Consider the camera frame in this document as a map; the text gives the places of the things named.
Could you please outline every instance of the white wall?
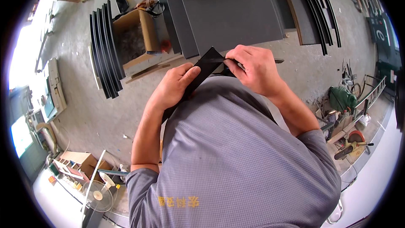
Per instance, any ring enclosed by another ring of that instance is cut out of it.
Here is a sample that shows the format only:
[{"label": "white wall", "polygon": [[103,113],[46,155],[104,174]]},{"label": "white wall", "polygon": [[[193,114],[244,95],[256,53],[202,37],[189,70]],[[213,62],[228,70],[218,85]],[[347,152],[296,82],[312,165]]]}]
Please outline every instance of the white wall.
[{"label": "white wall", "polygon": [[[398,160],[399,147],[402,134],[396,129],[395,109],[392,109],[380,143],[375,152],[358,173],[357,180],[342,192],[340,199],[343,205],[343,215],[336,224],[325,222],[321,227],[344,228],[369,215],[381,196],[391,178]],[[331,215],[331,221],[339,217]]]},{"label": "white wall", "polygon": [[[43,170],[33,184],[33,190],[38,204],[56,228],[78,228],[81,221],[82,205],[74,199],[60,183],[53,186],[48,178],[51,172]],[[112,225],[102,219],[100,227]]]}]

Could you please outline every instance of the shirt sleeve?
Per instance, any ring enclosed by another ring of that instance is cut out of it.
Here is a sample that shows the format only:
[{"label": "shirt sleeve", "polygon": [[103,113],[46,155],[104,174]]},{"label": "shirt sleeve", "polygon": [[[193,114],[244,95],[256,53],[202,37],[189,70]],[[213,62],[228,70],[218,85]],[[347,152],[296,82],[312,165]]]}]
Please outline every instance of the shirt sleeve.
[{"label": "shirt sleeve", "polygon": [[328,153],[328,149],[326,146],[325,136],[320,129],[314,129],[301,135],[297,136],[297,138],[305,144],[305,146],[313,153],[315,156],[320,159],[322,162],[326,162],[333,164],[331,155]]},{"label": "shirt sleeve", "polygon": [[129,224],[130,227],[144,227],[148,214],[144,210],[147,206],[147,192],[149,187],[158,180],[158,173],[149,168],[140,168],[126,176],[128,190]]},{"label": "shirt sleeve", "polygon": [[324,165],[326,176],[330,182],[335,183],[336,188],[341,187],[340,176],[333,163],[332,157],[328,152],[325,136],[320,129],[314,129],[297,136],[305,146],[318,158]]}]

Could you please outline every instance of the man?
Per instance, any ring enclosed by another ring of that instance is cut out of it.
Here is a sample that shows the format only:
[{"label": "man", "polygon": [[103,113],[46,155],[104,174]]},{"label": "man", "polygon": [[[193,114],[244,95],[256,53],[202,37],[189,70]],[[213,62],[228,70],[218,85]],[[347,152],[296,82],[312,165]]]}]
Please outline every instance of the man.
[{"label": "man", "polygon": [[[200,73],[169,70],[146,104],[127,176],[131,227],[319,227],[341,180],[312,112],[279,77],[270,50],[238,45],[224,63],[237,77],[207,78],[167,121]],[[239,67],[235,59],[243,65]],[[280,110],[274,121],[260,95]]]}]

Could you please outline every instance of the green bag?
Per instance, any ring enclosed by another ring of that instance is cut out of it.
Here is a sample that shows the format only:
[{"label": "green bag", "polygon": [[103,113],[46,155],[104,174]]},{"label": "green bag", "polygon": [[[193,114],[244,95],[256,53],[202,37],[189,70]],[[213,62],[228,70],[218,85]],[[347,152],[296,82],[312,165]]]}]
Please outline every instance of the green bag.
[{"label": "green bag", "polygon": [[357,105],[357,98],[345,87],[330,87],[329,102],[333,109],[343,112],[343,110],[348,110],[347,107],[352,109]]}]

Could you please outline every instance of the electric fan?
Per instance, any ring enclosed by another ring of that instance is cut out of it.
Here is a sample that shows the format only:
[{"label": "electric fan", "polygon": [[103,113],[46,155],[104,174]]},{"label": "electric fan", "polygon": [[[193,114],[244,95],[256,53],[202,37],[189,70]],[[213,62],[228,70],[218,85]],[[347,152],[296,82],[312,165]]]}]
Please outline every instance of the electric fan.
[{"label": "electric fan", "polygon": [[83,195],[86,197],[89,188],[87,206],[98,212],[107,212],[113,207],[113,195],[109,188],[115,186],[115,183],[105,173],[99,172],[99,174],[105,184],[97,180],[90,180],[83,185]]}]

